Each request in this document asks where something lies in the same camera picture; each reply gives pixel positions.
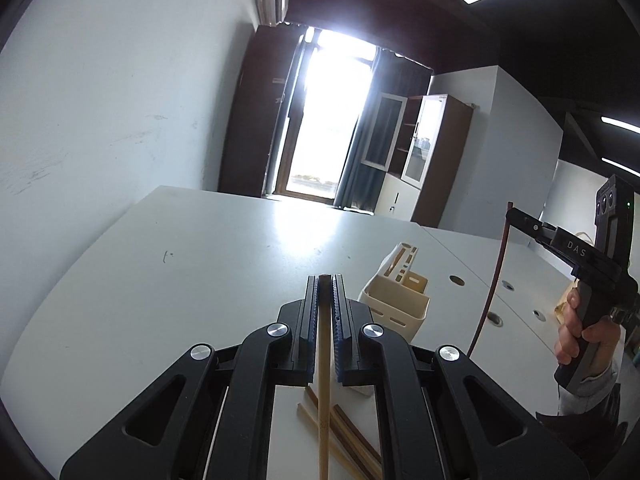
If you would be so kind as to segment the person's right hand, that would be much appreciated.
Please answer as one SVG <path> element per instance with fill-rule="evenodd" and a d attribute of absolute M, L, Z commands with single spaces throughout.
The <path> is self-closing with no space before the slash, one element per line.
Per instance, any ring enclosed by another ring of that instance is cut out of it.
<path fill-rule="evenodd" d="M 611 365 L 615 350 L 620 341 L 620 326 L 608 316 L 586 328 L 578 318 L 580 295 L 576 287 L 567 294 L 563 304 L 563 323 L 559 328 L 558 340 L 554 345 L 554 354 L 559 364 L 568 365 L 578 357 L 579 341 L 587 341 L 597 346 L 590 367 L 589 377 L 596 377 Z"/>

